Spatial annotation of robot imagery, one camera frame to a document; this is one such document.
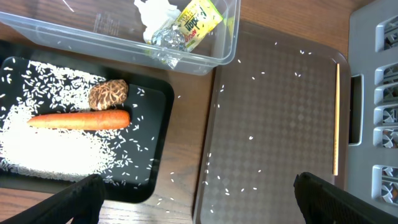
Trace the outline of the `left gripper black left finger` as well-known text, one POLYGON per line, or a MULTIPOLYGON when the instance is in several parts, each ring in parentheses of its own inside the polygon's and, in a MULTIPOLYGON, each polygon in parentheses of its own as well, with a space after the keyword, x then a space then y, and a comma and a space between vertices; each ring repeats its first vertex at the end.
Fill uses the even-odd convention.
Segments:
POLYGON ((4 221, 3 224, 89 223, 99 222, 106 189, 98 174, 89 175, 4 221))

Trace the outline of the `brown food scrap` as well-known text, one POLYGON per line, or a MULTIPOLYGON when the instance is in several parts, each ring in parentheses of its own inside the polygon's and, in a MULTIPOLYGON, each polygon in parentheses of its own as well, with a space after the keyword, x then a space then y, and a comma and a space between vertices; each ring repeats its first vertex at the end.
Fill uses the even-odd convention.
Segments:
POLYGON ((95 85, 88 98, 93 110, 107 110, 111 106, 123 104, 127 100, 129 87, 124 80, 110 80, 95 85))

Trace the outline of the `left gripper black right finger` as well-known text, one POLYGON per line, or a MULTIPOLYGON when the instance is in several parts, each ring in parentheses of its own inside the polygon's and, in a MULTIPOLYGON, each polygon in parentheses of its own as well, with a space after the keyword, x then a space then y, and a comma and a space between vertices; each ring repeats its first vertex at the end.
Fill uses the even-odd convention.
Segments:
POLYGON ((397 217, 309 172, 296 176, 294 194, 307 224, 397 224, 397 217))

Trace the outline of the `orange carrot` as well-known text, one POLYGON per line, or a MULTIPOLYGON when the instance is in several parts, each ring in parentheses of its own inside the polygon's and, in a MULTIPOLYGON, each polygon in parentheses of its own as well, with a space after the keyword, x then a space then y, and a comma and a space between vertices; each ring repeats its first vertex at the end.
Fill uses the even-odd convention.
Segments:
POLYGON ((84 113, 57 113, 35 116, 27 124, 35 128, 110 130, 129 126, 130 114, 124 110, 92 111, 84 113))

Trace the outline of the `green snack wrapper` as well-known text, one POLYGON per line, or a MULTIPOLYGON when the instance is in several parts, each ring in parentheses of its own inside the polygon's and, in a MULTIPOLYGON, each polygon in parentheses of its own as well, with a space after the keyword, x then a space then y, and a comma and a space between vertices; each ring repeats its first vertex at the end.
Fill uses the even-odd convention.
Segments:
POLYGON ((192 0, 174 24, 184 36, 187 52, 191 52, 222 20, 210 0, 192 0))

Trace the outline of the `white tissue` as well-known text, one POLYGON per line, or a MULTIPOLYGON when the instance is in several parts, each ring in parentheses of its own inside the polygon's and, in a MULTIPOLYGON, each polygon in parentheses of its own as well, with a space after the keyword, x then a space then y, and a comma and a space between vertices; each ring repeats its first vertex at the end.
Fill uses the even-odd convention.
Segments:
POLYGON ((143 33, 144 42, 149 44, 152 36, 163 26, 169 26, 180 15, 181 11, 168 0, 134 0, 141 21, 146 29, 143 33))

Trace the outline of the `aluminium foil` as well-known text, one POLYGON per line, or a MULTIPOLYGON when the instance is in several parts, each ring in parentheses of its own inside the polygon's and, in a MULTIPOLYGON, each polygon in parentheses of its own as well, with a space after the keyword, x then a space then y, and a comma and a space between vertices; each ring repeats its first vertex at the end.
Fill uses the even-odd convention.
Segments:
POLYGON ((164 27, 155 32, 150 40, 150 43, 154 46, 163 48, 162 52, 152 52, 151 57, 158 59, 165 65, 168 65, 171 69, 174 69, 177 66, 181 56, 180 54, 170 55, 164 49, 181 52, 187 51, 185 37, 180 32, 180 27, 175 24, 164 27))

